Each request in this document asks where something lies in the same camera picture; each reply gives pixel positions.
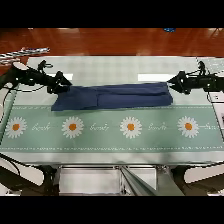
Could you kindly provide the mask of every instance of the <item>white rectangle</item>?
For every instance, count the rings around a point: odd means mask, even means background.
[[[138,74],[139,82],[167,82],[172,79],[173,74]]]
[[[47,74],[49,76],[55,77],[56,74]],[[73,74],[63,74],[67,80],[72,80]]]

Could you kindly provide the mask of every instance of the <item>yellow flower center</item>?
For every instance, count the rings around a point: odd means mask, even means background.
[[[71,131],[74,131],[74,130],[76,129],[76,124],[70,124],[70,125],[69,125],[69,129],[70,129]]]
[[[128,124],[128,130],[133,131],[135,129],[134,124]]]
[[[185,128],[190,131],[192,129],[192,124],[186,123]]]
[[[13,131],[17,131],[18,129],[19,129],[19,124],[14,124],[13,126],[12,126],[12,130]]]

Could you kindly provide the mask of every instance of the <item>blue cloth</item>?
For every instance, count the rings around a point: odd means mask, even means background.
[[[59,93],[52,111],[98,110],[134,107],[169,106],[173,98],[167,84],[124,84],[108,86],[71,86]]]

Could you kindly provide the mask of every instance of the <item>daisy print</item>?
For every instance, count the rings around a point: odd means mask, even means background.
[[[177,126],[179,127],[178,130],[182,132],[182,135],[188,138],[194,138],[199,133],[199,127],[194,118],[186,116],[182,117],[181,119],[179,119]]]
[[[84,125],[81,119],[78,117],[69,117],[62,124],[62,131],[64,132],[63,135],[65,135],[66,138],[75,138],[82,134],[83,127]]]
[[[5,129],[8,138],[17,138],[26,130],[26,121],[22,117],[14,117],[11,119]]]
[[[123,135],[125,135],[126,138],[130,139],[139,136],[142,130],[140,121],[134,117],[126,117],[125,119],[123,119],[120,127],[120,131],[123,132]]]

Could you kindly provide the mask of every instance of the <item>navy blue fabric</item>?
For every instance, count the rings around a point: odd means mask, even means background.
[[[58,94],[52,111],[168,106],[173,102],[166,83],[71,86]]]

